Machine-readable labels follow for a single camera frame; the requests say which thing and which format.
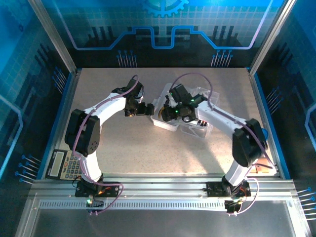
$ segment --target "glass wall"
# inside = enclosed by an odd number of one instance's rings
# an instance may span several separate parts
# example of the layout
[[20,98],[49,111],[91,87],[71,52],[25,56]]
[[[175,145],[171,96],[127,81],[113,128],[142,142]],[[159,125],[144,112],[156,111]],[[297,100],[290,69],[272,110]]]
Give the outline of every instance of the glass wall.
[[68,70],[26,0],[0,0],[1,236],[13,236]]
[[[315,12],[314,0],[297,0],[258,70],[266,112],[271,115],[290,175],[298,191],[311,187],[313,192],[316,190]],[[316,223],[309,224],[316,231]]]
[[249,67],[283,0],[43,0],[77,67]]

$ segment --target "robotic arm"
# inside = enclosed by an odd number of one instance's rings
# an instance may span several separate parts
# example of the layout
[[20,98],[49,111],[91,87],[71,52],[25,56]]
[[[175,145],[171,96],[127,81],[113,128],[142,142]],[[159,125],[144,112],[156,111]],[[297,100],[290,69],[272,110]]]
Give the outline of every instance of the robotic arm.
[[[112,93],[105,98],[109,100],[107,103],[101,105],[95,112],[93,112],[85,123],[84,129],[79,137],[76,152],[80,153],[83,168],[86,174],[91,180],[98,183],[103,183],[102,171],[99,168],[96,150],[100,143],[100,133],[102,124],[114,115],[118,111],[124,110],[126,117],[141,116],[141,115],[153,115],[154,106],[152,104],[140,103],[144,93],[144,87],[141,83],[137,83],[132,91],[124,96],[114,98],[120,94],[127,92],[136,83],[135,79],[131,79],[126,87],[116,88]],[[73,149],[76,136],[79,131],[79,127],[82,124],[85,117],[95,108],[81,110],[74,110],[71,113],[68,123],[65,142],[69,145],[70,149]],[[81,192],[77,197],[87,197],[89,195],[96,196],[102,191],[104,187],[93,184],[84,174],[81,175]]]
[[182,119],[183,122],[202,120],[214,125],[232,139],[234,161],[227,174],[222,178],[221,188],[224,196],[239,195],[239,188],[247,184],[245,178],[252,165],[263,153],[245,126],[249,127],[257,136],[264,149],[267,148],[259,122],[255,119],[245,120],[230,115],[212,103],[210,103],[210,107],[206,97],[203,95],[192,97],[182,84],[171,89],[169,93],[172,98],[166,96],[166,103],[160,110],[165,122],[173,119]]
[[[137,83],[129,93],[114,98],[129,91],[135,83],[136,80],[131,79],[126,87],[116,88],[103,100],[108,100],[107,103],[101,106],[93,106],[84,111],[76,109],[70,116],[65,142],[72,150],[80,125],[87,115],[94,111],[88,117],[76,146],[76,152],[80,153],[83,168],[88,177],[94,182],[103,183],[103,175],[96,156],[102,124],[121,110],[124,110],[126,117],[150,116],[154,114],[154,106],[152,104],[146,106],[145,103],[140,101],[144,92],[144,87],[141,83]],[[251,129],[252,133],[259,139],[262,147],[266,149],[267,144],[259,122],[255,119],[245,120],[230,115],[215,105],[209,104],[208,99],[203,95],[192,97],[181,84],[171,89],[169,93],[172,98],[170,99],[167,96],[166,103],[160,110],[164,121],[173,119],[182,119],[183,122],[202,120],[223,131],[233,141],[234,162],[219,184],[218,182],[206,184],[207,188],[205,191],[207,191],[208,197],[239,198],[245,195],[250,196],[249,184],[245,181],[245,178],[263,151],[245,127]],[[81,180],[77,184],[76,197],[116,197],[118,195],[118,186],[100,186],[91,182],[90,179],[85,177],[85,175],[81,176]],[[248,190],[247,193],[240,193],[242,188]],[[228,212],[234,212],[236,210],[235,204],[230,202],[227,205],[227,210]]]

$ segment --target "clear plastic container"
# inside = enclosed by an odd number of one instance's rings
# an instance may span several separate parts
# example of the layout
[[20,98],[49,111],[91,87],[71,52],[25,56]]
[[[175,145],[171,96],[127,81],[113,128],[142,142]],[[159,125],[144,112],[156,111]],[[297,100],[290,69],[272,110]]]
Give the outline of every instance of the clear plastic container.
[[[178,127],[180,127],[181,131],[187,135],[191,135],[191,136],[194,136],[194,137],[200,138],[200,139],[206,139],[210,135],[210,133],[213,129],[213,126],[211,124],[207,124],[207,126],[201,126],[198,123],[198,121],[192,121],[190,123],[185,123],[181,119],[172,120],[169,122],[164,122],[162,120],[162,118],[158,117],[158,112],[166,101],[165,96],[168,94],[168,90],[170,89],[171,85],[172,85],[171,83],[168,83],[164,87],[160,97],[153,101],[153,105],[155,107],[155,114],[153,116],[151,116],[151,119],[152,119],[154,125],[161,127],[161,128],[164,128],[164,129],[167,129],[167,130],[172,131],[172,132],[175,132],[178,129]],[[210,90],[207,90],[207,89],[204,89],[201,87],[197,87],[195,89],[191,89],[191,88],[186,87],[186,90],[189,93],[191,93],[193,97],[196,96],[197,94],[202,94],[205,97],[208,97],[209,93],[210,93]],[[212,93],[211,102],[216,106],[219,105],[219,93],[217,93],[217,92]]]

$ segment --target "white arm segment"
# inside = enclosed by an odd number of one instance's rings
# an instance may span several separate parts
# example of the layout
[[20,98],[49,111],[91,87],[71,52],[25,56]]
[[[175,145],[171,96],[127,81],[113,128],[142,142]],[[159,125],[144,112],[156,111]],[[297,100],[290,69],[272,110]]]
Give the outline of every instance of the white arm segment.
[[[213,104],[212,106],[220,110],[221,112],[233,117],[235,120],[238,120],[243,124],[246,124],[245,119],[233,116],[227,113],[226,111],[216,107]],[[212,110],[208,106],[207,101],[203,101],[202,103],[200,103],[198,107],[195,109],[195,112],[198,119],[206,121],[211,125],[215,126],[219,130],[224,132],[227,136],[229,136],[231,139],[233,138],[233,133],[235,132],[235,129],[242,128],[241,125],[231,121],[230,119]],[[232,166],[225,175],[225,178],[232,186],[236,186],[245,179],[245,176],[248,174],[250,169],[251,167],[243,167],[234,160]]]
[[[213,105],[213,108],[216,108],[217,110],[220,110],[221,112],[233,117],[235,120],[238,120],[242,122],[243,124],[246,124],[246,120],[243,118],[238,118],[234,115],[231,115],[227,113],[226,111],[216,107]],[[207,101],[203,101],[199,103],[198,107],[195,109],[196,117],[202,121],[206,121],[209,124],[215,126],[222,132],[224,132],[227,136],[229,136],[231,139],[233,138],[233,133],[235,132],[236,128],[242,128],[241,125],[234,123],[230,119],[220,115],[219,113],[215,112],[215,110],[212,110],[209,106]]]
[[[118,94],[117,93],[111,93],[104,100],[106,100],[108,98],[112,98],[112,97],[114,97],[116,95],[118,95]],[[121,110],[123,110],[125,108],[125,103],[126,103],[126,99],[124,97],[119,97],[117,99],[114,99],[114,100],[109,101],[109,102],[105,103],[104,105],[102,105],[91,116],[95,116],[96,115],[100,119],[100,127],[102,127],[102,124],[108,118],[110,118],[112,115],[114,115],[118,111],[121,111]],[[88,114],[94,107],[95,106],[93,106],[93,107],[91,107],[89,109],[86,109],[84,111]],[[102,175],[102,171],[99,168],[96,151],[94,153],[88,155],[87,157],[84,157],[83,155],[81,155],[81,159],[83,161],[83,165],[84,165],[84,168],[85,168],[85,171],[86,171],[87,175],[89,175],[89,177],[93,181],[97,182],[100,179],[101,175]],[[90,182],[86,178],[85,175],[82,175],[82,178],[85,181]]]

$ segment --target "white robotic arm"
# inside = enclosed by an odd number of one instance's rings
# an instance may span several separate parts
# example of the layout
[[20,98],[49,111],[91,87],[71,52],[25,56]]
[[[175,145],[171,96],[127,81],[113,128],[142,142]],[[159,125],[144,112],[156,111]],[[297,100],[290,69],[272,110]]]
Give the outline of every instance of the white robotic arm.
[[226,196],[238,195],[237,191],[245,183],[252,165],[265,152],[248,129],[255,134],[261,146],[267,148],[259,122],[233,116],[208,102],[203,95],[192,97],[182,84],[172,88],[169,93],[172,98],[166,96],[166,102],[160,110],[165,122],[173,119],[182,119],[183,122],[205,121],[232,139],[234,161],[222,179],[222,188]]
[[[117,93],[111,93],[107,98],[104,99],[104,101],[109,98],[113,98],[117,95],[118,95]],[[118,111],[124,110],[125,105],[126,105],[126,98],[119,97],[103,104],[97,111],[91,114],[91,116],[97,116],[100,119],[100,132],[101,132],[102,124]],[[89,114],[90,111],[92,111],[93,109],[94,109],[94,106],[91,108],[85,109],[84,112],[86,114]],[[90,179],[92,179],[95,182],[98,182],[98,180],[102,176],[102,171],[99,168],[96,151],[86,157],[83,154],[81,154],[81,159],[82,159],[86,174],[90,177]],[[85,181],[90,182],[84,174],[82,174],[81,177]]]
[[95,182],[103,182],[102,171],[99,168],[96,155],[102,124],[116,112],[122,110],[124,110],[126,117],[151,116],[154,114],[152,104],[146,106],[145,103],[140,103],[143,93],[143,85],[132,78],[126,87],[116,88],[97,105],[84,111],[76,109],[72,112],[65,135],[65,142],[70,149],[73,149],[75,146],[79,128],[89,115],[76,145],[76,152],[81,156],[81,164],[84,169],[81,175],[81,182],[83,183],[82,189],[86,190],[86,192],[83,195],[91,194],[95,196],[101,189],[104,189],[104,187],[94,184]]

